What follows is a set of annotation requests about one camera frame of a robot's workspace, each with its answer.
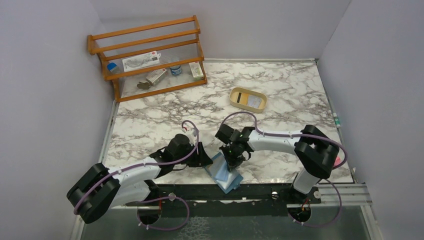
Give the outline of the blue leather card holder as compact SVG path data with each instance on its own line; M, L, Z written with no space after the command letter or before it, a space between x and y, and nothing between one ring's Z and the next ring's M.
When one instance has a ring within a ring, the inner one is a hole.
M244 178L237 170L230 171L228 169L226 159L221 152L214 155L211 160L212 164L207 165L204 169L225 194L241 186Z

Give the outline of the white card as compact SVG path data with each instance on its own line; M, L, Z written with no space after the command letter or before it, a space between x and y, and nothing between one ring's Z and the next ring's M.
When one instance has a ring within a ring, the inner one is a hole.
M261 109L262 108L262 104L259 103L259 102L255 102L254 104L252 104L251 107L252 108L255 108L255 109Z

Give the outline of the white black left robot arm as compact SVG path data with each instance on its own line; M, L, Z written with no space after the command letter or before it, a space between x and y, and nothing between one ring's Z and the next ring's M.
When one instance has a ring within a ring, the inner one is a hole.
M154 196L154 180L171 173L175 165L206 167L212 159L200 141L191 142L185 134L176 134L169 144L134 164L106 167L96 163L70 188L66 198L86 224L102 217L110 208Z

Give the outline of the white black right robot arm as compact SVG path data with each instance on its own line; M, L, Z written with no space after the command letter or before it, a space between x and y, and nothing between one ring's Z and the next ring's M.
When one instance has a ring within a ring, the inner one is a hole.
M231 171L247 160L244 154L273 151L297 156L303 165L291 189L306 196L323 179L328 179L334 169L341 146L313 125L297 131L261 131L254 126L241 131L223 123L215 134L222 142L219 148Z

